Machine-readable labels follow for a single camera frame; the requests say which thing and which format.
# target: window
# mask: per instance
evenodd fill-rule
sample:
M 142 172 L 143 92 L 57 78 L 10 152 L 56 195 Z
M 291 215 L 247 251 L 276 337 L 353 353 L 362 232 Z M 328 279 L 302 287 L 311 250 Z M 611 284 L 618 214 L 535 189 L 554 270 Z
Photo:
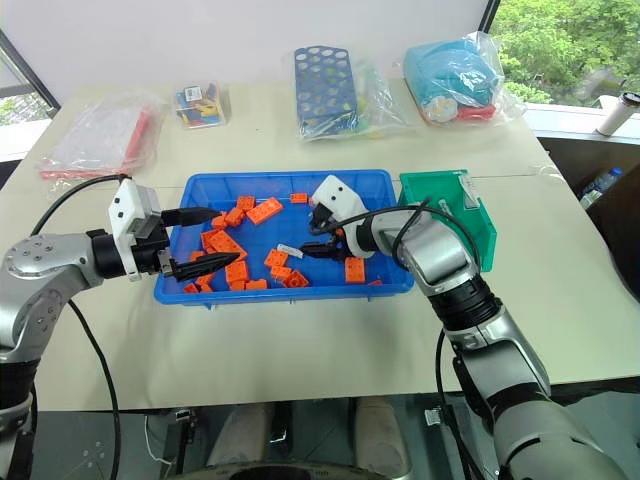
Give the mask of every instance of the window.
M 526 102 L 599 107 L 640 91 L 640 0 L 502 0 L 489 32 Z

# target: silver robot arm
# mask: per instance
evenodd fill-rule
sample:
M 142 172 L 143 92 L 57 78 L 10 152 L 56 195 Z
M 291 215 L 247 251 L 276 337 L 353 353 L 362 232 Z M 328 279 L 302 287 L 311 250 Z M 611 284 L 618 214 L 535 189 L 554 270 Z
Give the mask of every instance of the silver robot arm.
M 166 232 L 218 214 L 199 207 L 161 211 L 152 189 L 126 179 L 109 207 L 113 234 L 36 235 L 6 253 L 0 266 L 0 480 L 28 478 L 30 390 L 64 305 L 106 278 L 138 280 L 142 273 L 162 272 L 184 280 L 223 268 L 238 254 L 176 263 Z
M 339 221 L 366 212 L 354 196 L 330 177 L 312 202 L 321 221 Z M 375 251 L 391 255 L 411 214 L 395 211 L 354 222 L 344 228 L 349 250 L 364 257 Z M 397 253 L 443 323 L 468 403 L 493 425 L 500 479 L 626 478 L 587 430 L 550 400 L 542 362 L 452 229 L 423 212 L 402 236 Z

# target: orange plastic block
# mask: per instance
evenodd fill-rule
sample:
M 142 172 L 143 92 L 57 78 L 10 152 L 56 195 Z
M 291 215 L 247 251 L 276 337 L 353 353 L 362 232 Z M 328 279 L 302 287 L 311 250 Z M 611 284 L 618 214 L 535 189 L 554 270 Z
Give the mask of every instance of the orange plastic block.
M 229 285 L 237 281 L 249 281 L 247 262 L 233 262 L 231 265 L 224 267 L 224 271 Z
M 238 260 L 247 258 L 247 252 L 238 245 L 224 230 L 205 232 L 202 234 L 202 243 L 216 252 L 239 253 Z
M 234 290 L 234 291 L 244 290 L 244 286 L 245 285 L 246 285 L 246 282 L 244 280 L 238 280 L 237 282 L 231 282 L 229 284 L 229 290 Z
M 211 228 L 214 230 L 227 228 L 227 212 L 220 212 L 220 215 L 211 220 Z
M 289 201 L 291 203 L 307 203 L 306 193 L 292 193 L 289 195 Z
M 260 280 L 254 280 L 252 282 L 247 282 L 244 287 L 245 290 L 266 290 L 267 288 L 267 281 L 264 278 L 261 278 Z
M 279 282 L 286 280 L 289 275 L 291 275 L 291 269 L 289 267 L 275 266 L 271 268 L 271 276 Z
M 256 197 L 238 197 L 236 207 L 243 212 L 247 212 L 256 206 Z
M 190 262 L 195 262 L 200 257 L 204 256 L 204 252 L 200 250 L 196 250 L 195 252 L 191 252 L 191 256 L 189 257 Z
M 232 227 L 239 227 L 244 217 L 245 213 L 243 210 L 240 210 L 238 207 L 233 207 L 231 211 L 227 213 L 225 221 Z
M 198 287 L 196 287 L 195 284 L 193 284 L 193 283 L 189 283 L 189 284 L 185 285 L 185 287 L 182 289 L 182 291 L 184 293 L 198 293 Z
M 264 261 L 264 264 L 269 268 L 282 267 L 287 263 L 287 258 L 289 258 L 289 254 L 287 252 L 281 252 L 280 250 L 273 248 L 269 252 L 269 255 L 267 255 L 267 259 Z
M 364 258 L 345 258 L 344 274 L 347 283 L 364 283 Z
M 282 282 L 282 284 L 287 288 L 301 288 L 309 285 L 309 280 L 307 280 L 299 271 L 294 270 L 293 273 L 291 273 L 291 275 Z
M 203 285 L 206 285 L 207 287 L 209 286 L 214 275 L 215 273 L 210 273 L 209 275 L 202 275 L 201 277 L 196 278 L 195 283 L 202 290 Z
M 260 225 L 262 222 L 270 219 L 276 213 L 282 211 L 284 207 L 274 197 L 268 198 L 260 205 L 252 208 L 247 212 L 247 217 L 256 225 Z

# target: table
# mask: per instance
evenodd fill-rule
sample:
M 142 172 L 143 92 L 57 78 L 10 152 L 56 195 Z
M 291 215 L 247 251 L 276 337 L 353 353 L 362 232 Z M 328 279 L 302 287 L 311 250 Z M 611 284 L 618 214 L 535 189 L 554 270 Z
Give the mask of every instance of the table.
M 233 116 L 224 127 L 229 138 L 222 129 L 182 131 L 168 118 L 157 163 L 136 179 L 155 187 L 161 204 L 170 208 L 178 204 L 186 178 L 203 171 L 385 168 L 399 190 L 400 172 L 466 167 L 498 231 L 493 271 L 485 278 L 537 350 L 551 381 L 638 374 L 638 304 L 567 185 L 544 173 L 553 164 L 524 122 L 484 134 L 424 127 L 416 138 L 301 145 L 285 127 L 294 121 L 293 110 L 283 107 L 279 120 L 270 110 L 274 99 L 286 103 L 283 91 L 278 85 L 232 87 Z M 267 113 L 251 110 L 258 98 L 270 106 Z M 60 125 L 79 104 L 74 100 L 62 109 L 0 192 L 5 232 L 0 250 L 28 233 L 49 205 L 42 184 L 34 181 L 33 164 L 63 134 Z M 265 124 L 267 118 L 273 124 Z M 45 231 L 107 226 L 114 191 L 115 185 L 104 184 L 75 196 Z M 417 287 L 371 301 L 207 310 L 158 304 L 154 281 L 113 279 L 76 297 L 109 361 L 123 409 L 435 391 L 440 322 Z M 445 388 L 459 389 L 448 345 L 444 358 Z M 110 408 L 98 361 L 68 308 L 36 383 L 44 410 Z

